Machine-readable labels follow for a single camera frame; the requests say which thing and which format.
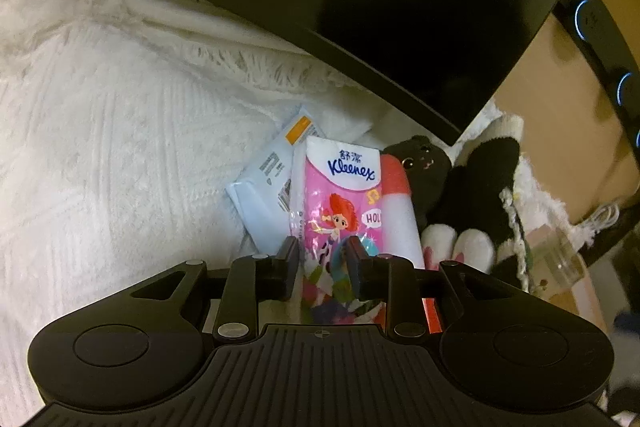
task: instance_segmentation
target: cartoon face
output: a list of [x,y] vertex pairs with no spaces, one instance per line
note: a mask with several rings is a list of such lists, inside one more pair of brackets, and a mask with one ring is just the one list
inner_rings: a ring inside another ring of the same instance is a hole
[[344,230],[349,226],[349,221],[342,214],[334,214],[332,219],[334,220],[335,228],[338,230]]

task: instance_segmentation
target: cartoon character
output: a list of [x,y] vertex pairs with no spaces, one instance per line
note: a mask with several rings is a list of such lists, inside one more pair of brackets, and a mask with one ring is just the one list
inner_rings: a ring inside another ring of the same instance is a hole
[[331,223],[332,228],[324,229],[316,221],[309,222],[314,232],[329,234],[326,242],[319,250],[319,263],[321,266],[326,267],[328,267],[328,262],[331,259],[332,249],[340,242],[340,232],[342,230],[355,232],[358,229],[358,218],[351,201],[341,197],[339,194],[331,194],[329,196],[329,206],[331,209],[324,210],[321,219]]

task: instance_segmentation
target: plush toy's face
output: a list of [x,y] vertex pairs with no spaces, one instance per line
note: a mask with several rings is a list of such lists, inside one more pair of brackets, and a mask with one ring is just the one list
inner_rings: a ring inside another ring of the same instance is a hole
[[414,136],[411,140],[387,147],[383,152],[401,161],[411,187],[418,227],[423,227],[426,214],[442,195],[451,168],[449,157],[426,136]]

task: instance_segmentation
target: white plush foot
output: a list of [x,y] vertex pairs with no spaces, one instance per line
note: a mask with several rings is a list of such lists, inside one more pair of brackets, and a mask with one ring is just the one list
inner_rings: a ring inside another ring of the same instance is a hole
[[481,230],[468,229],[460,234],[453,247],[451,258],[481,272],[489,273],[494,265],[494,244]]
[[458,232],[449,225],[429,225],[424,229],[420,237],[424,267],[427,270],[437,270],[440,261],[451,259],[457,237]]

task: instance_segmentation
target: orange rectangle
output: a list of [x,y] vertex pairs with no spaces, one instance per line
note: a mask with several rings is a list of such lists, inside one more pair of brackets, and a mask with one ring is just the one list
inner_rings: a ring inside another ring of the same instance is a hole
[[311,120],[309,120],[306,116],[303,116],[296,122],[296,124],[291,128],[291,130],[287,133],[287,141],[293,145],[298,141],[298,138],[302,136],[302,133],[306,131],[306,128],[311,125]]

